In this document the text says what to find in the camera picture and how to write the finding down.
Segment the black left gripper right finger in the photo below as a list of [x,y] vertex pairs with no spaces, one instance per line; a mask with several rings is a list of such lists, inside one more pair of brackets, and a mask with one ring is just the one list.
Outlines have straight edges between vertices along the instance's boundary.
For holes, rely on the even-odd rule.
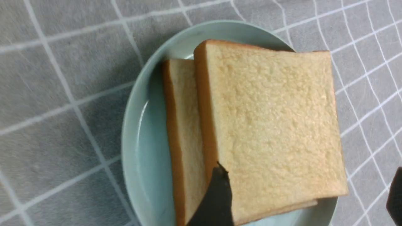
[[398,167],[391,182],[386,210],[397,226],[402,225],[402,168]]

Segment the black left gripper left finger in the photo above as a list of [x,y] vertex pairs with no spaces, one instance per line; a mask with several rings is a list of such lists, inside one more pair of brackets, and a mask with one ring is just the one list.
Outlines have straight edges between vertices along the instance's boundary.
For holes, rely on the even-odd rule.
[[212,170],[212,177],[200,205],[188,226],[233,226],[232,190],[228,171],[220,162]]

